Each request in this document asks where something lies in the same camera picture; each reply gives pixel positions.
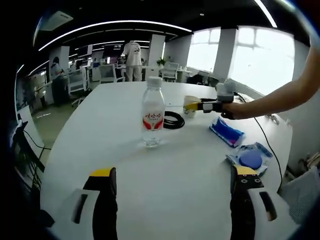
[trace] computer monitor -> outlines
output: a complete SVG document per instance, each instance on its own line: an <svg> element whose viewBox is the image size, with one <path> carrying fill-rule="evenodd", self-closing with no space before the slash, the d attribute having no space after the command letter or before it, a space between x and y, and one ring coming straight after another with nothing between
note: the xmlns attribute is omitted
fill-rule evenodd
<svg viewBox="0 0 320 240"><path fill-rule="evenodd" d="M78 49L78 58L90 56L92 54L93 45L83 46Z"/></svg>
<svg viewBox="0 0 320 240"><path fill-rule="evenodd" d="M118 58L116 56L110 57L110 64L116 64L118 62Z"/></svg>
<svg viewBox="0 0 320 240"><path fill-rule="evenodd" d="M105 45L103 50L103 57L117 58L123 53L123 44Z"/></svg>

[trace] bottle cap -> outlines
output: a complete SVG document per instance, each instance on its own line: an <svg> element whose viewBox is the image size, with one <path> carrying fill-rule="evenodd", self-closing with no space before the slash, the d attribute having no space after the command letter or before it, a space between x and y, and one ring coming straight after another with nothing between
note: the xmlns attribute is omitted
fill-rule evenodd
<svg viewBox="0 0 320 240"><path fill-rule="evenodd" d="M148 86L153 86L153 87L161 87L162 85L162 77L159 76L150 76L147 80L146 83Z"/></svg>

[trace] white table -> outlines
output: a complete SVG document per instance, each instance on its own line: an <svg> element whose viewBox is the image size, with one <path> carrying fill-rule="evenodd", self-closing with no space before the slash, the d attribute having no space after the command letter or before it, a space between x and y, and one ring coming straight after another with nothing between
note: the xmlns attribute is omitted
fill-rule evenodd
<svg viewBox="0 0 320 240"><path fill-rule="evenodd" d="M53 218L62 201L81 189L99 168L117 170L117 235L120 240L230 239L232 151L208 126L218 113L197 112L185 126L166 130L158 148L141 141L141 100L145 82L100 84L74 111L56 139L41 187L41 208ZM215 98L212 87L163 83L167 110L182 112L185 95ZM243 144L266 140L253 119L225 120L246 134ZM289 158L292 128L259 117L280 161ZM271 191L280 183L276 160L262 182Z"/></svg>

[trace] office chair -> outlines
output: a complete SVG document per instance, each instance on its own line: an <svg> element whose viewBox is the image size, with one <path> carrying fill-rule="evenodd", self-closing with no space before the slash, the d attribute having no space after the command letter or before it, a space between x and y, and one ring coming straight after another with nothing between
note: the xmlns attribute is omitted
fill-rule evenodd
<svg viewBox="0 0 320 240"><path fill-rule="evenodd" d="M79 96L78 99L73 101L71 103L71 106L73 107L75 104L77 104L77 107L80 105L80 103L86 98L88 93L88 81L86 78L86 69L81 68L74 72L71 72L68 74L68 91L70 95L77 95Z"/></svg>
<svg viewBox="0 0 320 240"><path fill-rule="evenodd" d="M99 70L101 74L100 84L118 83L125 80L124 76L117 77L114 64L100 65Z"/></svg>
<svg viewBox="0 0 320 240"><path fill-rule="evenodd" d="M175 82L177 80L179 63L167 61L161 70L162 78L165 81Z"/></svg>

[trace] blue sponge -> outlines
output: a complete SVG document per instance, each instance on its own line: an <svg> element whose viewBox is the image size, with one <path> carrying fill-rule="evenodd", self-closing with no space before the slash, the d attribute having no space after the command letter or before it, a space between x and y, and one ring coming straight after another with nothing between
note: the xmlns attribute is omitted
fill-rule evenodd
<svg viewBox="0 0 320 240"><path fill-rule="evenodd" d="M218 117L212 125L209 126L209 129L233 148L241 144L245 135L244 132L228 126L220 117Z"/></svg>

